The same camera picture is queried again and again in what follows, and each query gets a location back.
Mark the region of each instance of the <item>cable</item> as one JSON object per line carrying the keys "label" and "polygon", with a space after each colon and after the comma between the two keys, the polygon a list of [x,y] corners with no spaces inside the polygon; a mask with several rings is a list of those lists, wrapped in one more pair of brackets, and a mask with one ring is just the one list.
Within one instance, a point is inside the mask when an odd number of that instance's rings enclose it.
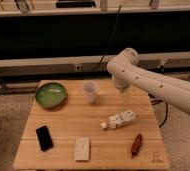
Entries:
{"label": "cable", "polygon": [[107,55],[109,48],[111,47],[111,44],[112,44],[112,42],[113,42],[113,40],[114,40],[114,37],[115,37],[115,33],[116,33],[116,31],[117,31],[117,25],[118,25],[118,21],[119,21],[119,16],[120,16],[121,8],[122,8],[122,5],[119,6],[119,9],[118,9],[118,11],[117,11],[116,20],[115,20],[115,25],[114,25],[114,28],[113,28],[113,31],[112,31],[112,35],[111,35],[111,37],[110,37],[110,39],[109,39],[108,45],[107,45],[107,47],[106,47],[106,49],[105,49],[105,51],[104,51],[104,53],[103,53],[103,56],[102,56],[102,58],[100,59],[100,61],[98,62],[98,64],[91,70],[91,72],[94,72],[95,70],[98,69],[98,67],[99,67],[100,64],[102,63],[103,59],[104,59],[105,56]]}
{"label": "cable", "polygon": [[168,120],[168,103],[165,102],[165,106],[166,106],[165,118],[163,122],[159,125],[160,128],[163,127],[163,125],[165,125],[166,121]]}
{"label": "cable", "polygon": [[[160,103],[164,102],[163,100],[160,100],[160,99],[155,99],[155,100],[152,100],[151,101],[151,104],[152,105],[158,105]],[[166,108],[166,111],[165,111],[165,118],[163,120],[163,122],[159,125],[159,127],[161,128],[163,125],[165,125],[166,121],[168,120],[168,103],[164,102],[165,103],[165,108]]]}

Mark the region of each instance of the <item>speckled floor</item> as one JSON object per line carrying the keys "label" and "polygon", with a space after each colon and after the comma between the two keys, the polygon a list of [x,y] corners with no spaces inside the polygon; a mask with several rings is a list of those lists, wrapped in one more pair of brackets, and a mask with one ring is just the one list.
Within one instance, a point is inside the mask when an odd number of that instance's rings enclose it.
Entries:
{"label": "speckled floor", "polygon": [[[0,96],[0,171],[14,171],[12,164],[33,101],[33,94]],[[159,123],[164,104],[154,106]],[[190,171],[190,117],[169,106],[161,128],[171,163],[169,171]]]}

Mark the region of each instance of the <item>small toy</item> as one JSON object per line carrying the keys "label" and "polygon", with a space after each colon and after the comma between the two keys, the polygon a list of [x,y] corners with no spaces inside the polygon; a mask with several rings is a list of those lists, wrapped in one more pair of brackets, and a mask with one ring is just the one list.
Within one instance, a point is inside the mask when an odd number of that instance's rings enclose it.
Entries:
{"label": "small toy", "polygon": [[135,139],[135,141],[134,141],[134,143],[133,143],[133,145],[132,145],[132,147],[131,147],[131,155],[132,155],[132,158],[138,154],[138,152],[139,152],[139,150],[140,150],[140,147],[141,147],[141,145],[142,145],[142,142],[143,142],[143,137],[142,137],[141,134],[139,134],[139,135],[136,137],[136,139]]}
{"label": "small toy", "polygon": [[136,115],[131,110],[127,110],[125,112],[109,117],[109,120],[107,122],[101,123],[101,127],[103,130],[106,130],[108,128],[116,129],[126,125],[129,122],[134,121],[135,119]]}

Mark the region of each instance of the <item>smartphone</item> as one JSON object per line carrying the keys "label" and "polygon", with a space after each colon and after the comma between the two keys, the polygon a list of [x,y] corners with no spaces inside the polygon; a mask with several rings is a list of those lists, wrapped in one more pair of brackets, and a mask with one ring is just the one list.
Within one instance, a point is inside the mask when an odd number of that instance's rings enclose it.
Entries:
{"label": "smartphone", "polygon": [[53,147],[52,139],[47,126],[36,129],[36,134],[42,151],[46,151]]}

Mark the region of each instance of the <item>wooden table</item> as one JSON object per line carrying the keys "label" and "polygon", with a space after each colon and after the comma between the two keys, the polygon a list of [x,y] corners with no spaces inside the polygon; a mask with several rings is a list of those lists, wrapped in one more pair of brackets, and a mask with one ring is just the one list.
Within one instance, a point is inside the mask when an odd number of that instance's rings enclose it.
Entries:
{"label": "wooden table", "polygon": [[[100,90],[95,104],[87,103],[81,92],[83,80],[60,80],[68,98],[62,106],[51,110],[34,101],[18,152],[15,169],[168,169],[163,139],[152,105],[146,92],[131,86],[120,93],[111,80],[96,80]],[[100,123],[110,115],[132,109],[137,115],[133,124],[116,130],[103,131]],[[54,148],[40,150],[36,128],[47,125]],[[137,134],[144,137],[135,158],[130,149]],[[74,160],[75,140],[89,137],[90,161]]]}

